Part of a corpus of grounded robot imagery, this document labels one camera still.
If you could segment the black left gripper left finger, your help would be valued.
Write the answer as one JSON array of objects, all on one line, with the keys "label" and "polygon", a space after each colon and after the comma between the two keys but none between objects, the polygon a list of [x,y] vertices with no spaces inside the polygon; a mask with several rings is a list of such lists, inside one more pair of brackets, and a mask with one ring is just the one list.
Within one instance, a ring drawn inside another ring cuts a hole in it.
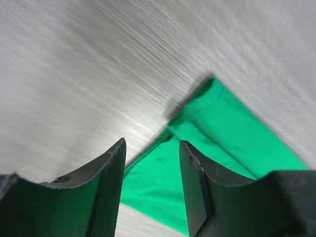
[{"label": "black left gripper left finger", "polygon": [[112,237],[126,158],[119,139],[105,153],[48,183],[0,177],[3,237]]}]

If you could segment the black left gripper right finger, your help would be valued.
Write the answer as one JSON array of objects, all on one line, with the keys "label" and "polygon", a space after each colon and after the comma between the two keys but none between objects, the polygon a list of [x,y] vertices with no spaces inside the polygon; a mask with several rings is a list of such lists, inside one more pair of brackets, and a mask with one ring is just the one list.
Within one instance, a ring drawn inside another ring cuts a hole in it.
[{"label": "black left gripper right finger", "polygon": [[187,141],[180,143],[179,159],[190,236],[315,236],[315,171],[273,171],[253,180]]}]

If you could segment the green t shirt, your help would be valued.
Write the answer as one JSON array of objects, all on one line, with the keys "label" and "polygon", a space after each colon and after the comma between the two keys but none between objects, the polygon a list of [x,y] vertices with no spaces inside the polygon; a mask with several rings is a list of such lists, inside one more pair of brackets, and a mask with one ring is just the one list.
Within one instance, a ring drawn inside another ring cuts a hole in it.
[{"label": "green t shirt", "polygon": [[126,169],[121,202],[185,235],[189,233],[179,146],[190,142],[217,163],[257,179],[307,167],[216,78],[210,78]]}]

